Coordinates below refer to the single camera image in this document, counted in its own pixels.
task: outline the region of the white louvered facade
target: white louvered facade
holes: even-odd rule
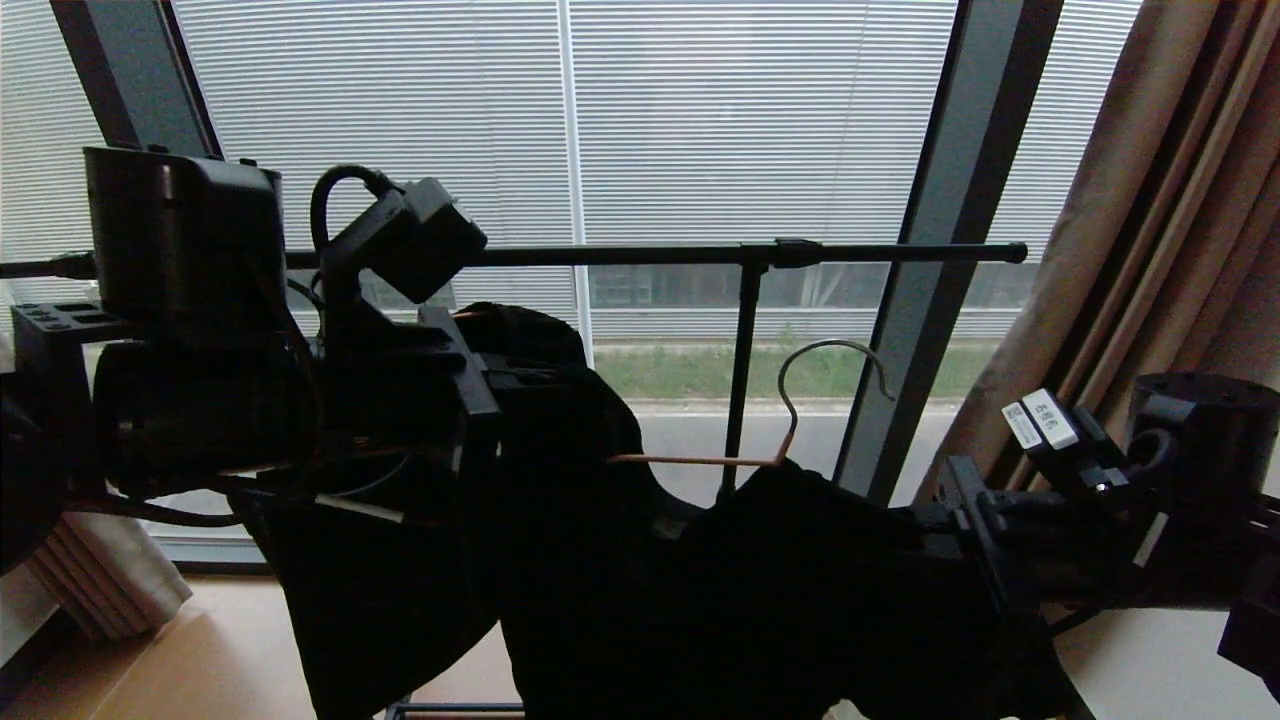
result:
[[[311,183],[342,161],[438,177],[495,246],[568,245],[575,209],[588,243],[893,242],[955,12],[950,0],[175,5],[224,150],[284,174],[300,249]],[[1042,252],[1137,5],[1068,0],[991,241]],[[0,258],[86,250],[79,147],[101,136],[49,4],[0,8]],[[351,184],[332,229],[367,202]],[[470,269],[453,290],[458,304],[572,322],[573,283],[567,268]],[[52,279],[8,290],[28,302],[84,292]],[[1014,315],[966,309],[956,334],[998,337]],[[732,318],[591,311],[599,340],[728,337]],[[769,309],[759,332],[865,337],[873,322],[872,310]]]

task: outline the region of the curtain fold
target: curtain fold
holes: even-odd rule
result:
[[[27,566],[95,641],[159,628],[192,594],[132,518],[65,512]]]
[[[1117,437],[1134,378],[1199,365],[1275,241],[1277,28],[1277,0],[1143,5],[1032,295],[938,457],[972,455],[991,484],[1024,488],[1001,407],[1047,387]]]

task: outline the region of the wooden floor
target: wooden floor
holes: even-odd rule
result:
[[[280,587],[193,578],[196,596],[155,634],[74,647],[44,667],[5,720],[314,719]],[[420,702],[518,702],[494,630]]]

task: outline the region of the metal hook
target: metal hook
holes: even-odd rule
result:
[[[881,395],[883,395],[888,400],[897,400],[897,396],[890,392],[888,386],[886,384],[884,364],[881,363],[879,355],[876,355],[876,351],[872,350],[870,347],[867,347],[860,342],[854,342],[851,340],[842,340],[842,338],[829,338],[829,340],[819,340],[817,342],[810,342],[809,345],[801,347],[800,350],[796,350],[791,355],[787,355],[787,359],[782,361],[782,366],[778,368],[778,395],[782,396],[782,404],[787,406],[787,413],[791,414],[791,427],[787,429],[786,437],[782,438],[782,446],[778,447],[778,455],[774,459],[776,462],[782,462],[782,460],[786,459],[787,452],[791,450],[791,441],[794,441],[796,436],[796,427],[800,425],[800,414],[796,413],[795,402],[792,402],[791,396],[787,395],[787,384],[786,384],[787,370],[791,368],[791,363],[795,363],[796,359],[804,355],[805,352],[809,352],[810,350],[817,350],[819,347],[832,347],[832,346],[851,347],[865,355],[867,359],[870,360],[872,365],[876,366],[876,377],[879,379]]]

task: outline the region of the copper wire hanger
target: copper wire hanger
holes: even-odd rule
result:
[[[884,382],[884,364],[881,363],[876,351],[867,347],[860,342],[854,342],[851,340],[819,340],[817,342],[810,342],[809,345],[796,350],[787,359],[782,361],[782,366],[778,368],[778,395],[782,396],[782,404],[787,406],[787,413],[791,414],[791,427],[787,429],[787,434],[782,438],[782,445],[778,446],[778,454],[769,460],[756,460],[751,457],[684,457],[680,455],[614,455],[609,457],[605,462],[664,462],[675,465],[732,465],[736,468],[768,468],[782,464],[787,457],[787,452],[791,450],[791,442],[796,437],[796,425],[800,424],[800,414],[796,413],[796,406],[791,401],[791,396],[787,395],[787,370],[791,368],[791,363],[795,363],[797,357],[815,350],[818,347],[831,347],[831,346],[851,347],[870,360],[872,365],[876,366],[876,377],[879,379],[879,392],[890,400],[897,400],[897,397],[890,392]]]

